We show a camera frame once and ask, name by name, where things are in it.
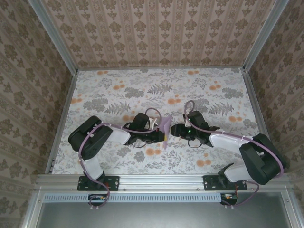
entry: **purple object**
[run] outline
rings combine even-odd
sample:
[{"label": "purple object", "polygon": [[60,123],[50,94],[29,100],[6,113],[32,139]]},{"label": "purple object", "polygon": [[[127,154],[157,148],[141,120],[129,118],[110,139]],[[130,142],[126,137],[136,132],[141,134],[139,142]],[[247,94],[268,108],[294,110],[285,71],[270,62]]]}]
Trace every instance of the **purple object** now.
[{"label": "purple object", "polygon": [[167,144],[168,144],[171,119],[172,119],[172,116],[170,116],[170,115],[167,116],[167,117],[163,117],[161,119],[161,123],[159,125],[160,131],[165,134],[165,140],[163,141],[163,147],[164,147],[164,149],[167,148]]}]

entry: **ventilation slot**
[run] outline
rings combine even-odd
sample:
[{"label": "ventilation slot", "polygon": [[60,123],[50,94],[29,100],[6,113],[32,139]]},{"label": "ventilation slot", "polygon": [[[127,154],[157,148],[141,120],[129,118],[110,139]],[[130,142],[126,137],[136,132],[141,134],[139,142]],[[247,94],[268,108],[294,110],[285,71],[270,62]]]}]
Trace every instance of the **ventilation slot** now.
[{"label": "ventilation slot", "polygon": [[[47,193],[44,203],[58,202],[89,202],[88,193]],[[221,202],[220,193],[111,193],[108,202],[135,202],[135,203],[173,203],[173,202]]]}]

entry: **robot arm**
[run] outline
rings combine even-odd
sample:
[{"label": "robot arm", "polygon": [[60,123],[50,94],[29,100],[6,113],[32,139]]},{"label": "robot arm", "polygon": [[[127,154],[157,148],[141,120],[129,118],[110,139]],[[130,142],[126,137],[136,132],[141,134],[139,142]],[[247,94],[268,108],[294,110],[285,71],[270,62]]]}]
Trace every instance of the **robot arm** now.
[{"label": "robot arm", "polygon": [[[68,138],[68,142],[72,145],[73,150],[78,152],[89,132],[101,123],[102,121],[97,116],[92,116],[73,131]],[[137,139],[148,144],[164,141],[165,134],[162,131],[156,129],[150,132],[149,129],[145,128],[148,123],[150,123],[149,117],[146,114],[139,113],[133,122],[126,124],[128,127],[125,126],[124,128],[141,133],[130,133],[112,126],[101,126],[98,128],[94,134],[88,138],[81,151],[81,164],[85,172],[94,180],[103,182],[105,173],[99,164],[97,154],[105,142],[132,145]]]},{"label": "robot arm", "polygon": [[[189,113],[188,118],[196,127],[207,131],[219,131],[218,127],[209,127],[199,111]],[[229,182],[254,180],[265,185],[280,172],[280,167],[273,156],[252,142],[224,134],[205,133],[187,124],[174,125],[171,128],[171,134],[186,140],[198,139],[201,144],[240,154],[243,160],[230,164],[219,172],[219,174],[224,173]],[[270,149],[281,161],[283,167],[286,166],[283,157],[264,134],[258,134],[254,137],[248,136],[247,138],[253,139]]]}]

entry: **metal extrusion bar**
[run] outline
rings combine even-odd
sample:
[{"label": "metal extrusion bar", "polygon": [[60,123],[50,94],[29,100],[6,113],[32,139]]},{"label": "metal extrusion bar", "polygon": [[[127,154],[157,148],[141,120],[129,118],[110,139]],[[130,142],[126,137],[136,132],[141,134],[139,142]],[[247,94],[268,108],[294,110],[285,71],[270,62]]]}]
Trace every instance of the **metal extrusion bar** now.
[{"label": "metal extrusion bar", "polygon": [[255,40],[255,43],[253,44],[253,46],[243,64],[245,70],[249,71],[250,68],[252,67],[255,59],[257,58],[258,54],[262,50],[263,45],[265,44],[268,37],[270,36],[272,29],[276,25],[276,22],[279,19],[279,17],[281,16],[287,3],[288,3],[288,0],[275,1],[273,8],[271,9],[264,25],[262,26],[261,31],[259,32],[259,34]]},{"label": "metal extrusion bar", "polygon": [[[134,66],[134,67],[124,67],[124,70],[151,70],[151,69],[205,69],[205,68],[242,68],[241,65],[231,65],[229,67],[219,65],[219,66]],[[105,67],[105,68],[79,68],[79,71],[92,71],[92,70],[121,70],[121,67]]]},{"label": "metal extrusion bar", "polygon": [[73,76],[76,75],[77,63],[73,60],[69,52],[69,47],[64,43],[60,37],[59,31],[55,28],[52,19],[44,8],[41,0],[29,0],[29,3],[36,12],[39,20],[41,21],[44,29],[47,31],[49,37],[53,41],[56,49],[60,53],[62,59],[64,60],[67,68]]},{"label": "metal extrusion bar", "polygon": [[[161,192],[198,192],[204,191],[204,174],[174,174],[174,175],[119,175],[119,192],[127,193],[161,193]],[[35,190],[43,192],[90,192],[96,191],[77,191],[78,178],[80,174],[67,175],[39,175]],[[256,189],[255,185],[248,184],[248,192]],[[267,185],[261,186],[261,192],[282,192],[290,188],[287,175],[279,179],[271,180]],[[233,191],[208,191],[211,193],[233,192]]]},{"label": "metal extrusion bar", "polygon": [[253,113],[256,117],[257,127],[260,133],[266,135],[269,138],[268,130],[266,128],[266,124],[262,115],[262,111],[260,109],[260,105],[258,104],[257,96],[255,90],[253,88],[249,73],[246,71],[242,71],[243,79],[245,82],[245,86],[248,92],[248,97],[251,102]]},{"label": "metal extrusion bar", "polygon": [[61,114],[61,117],[60,117],[58,129],[57,129],[57,132],[56,132],[56,135],[55,135],[55,138],[54,138],[51,153],[50,153],[49,158],[48,158],[48,163],[47,163],[47,167],[46,167],[46,170],[45,170],[45,174],[49,174],[50,172],[52,172],[52,166],[54,165],[53,163],[55,162],[55,158],[56,158],[56,155],[57,155],[57,152],[58,152],[58,149],[59,149],[62,132],[64,130],[65,123],[66,123],[66,120],[67,120],[67,114],[68,114],[69,107],[71,105],[71,101],[72,101],[74,89],[75,89],[75,86],[76,86],[76,82],[77,82],[77,75],[73,76],[70,88],[69,88],[67,96],[66,96],[66,102],[65,102],[65,105],[63,107],[63,111],[62,111],[62,114]]}]

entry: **back wall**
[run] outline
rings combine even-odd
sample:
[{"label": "back wall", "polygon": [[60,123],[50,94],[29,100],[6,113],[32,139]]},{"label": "back wall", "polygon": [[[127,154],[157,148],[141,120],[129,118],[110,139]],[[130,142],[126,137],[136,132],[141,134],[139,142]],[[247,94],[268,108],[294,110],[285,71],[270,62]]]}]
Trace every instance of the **back wall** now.
[{"label": "back wall", "polygon": [[242,65],[274,0],[42,0],[78,68]]}]

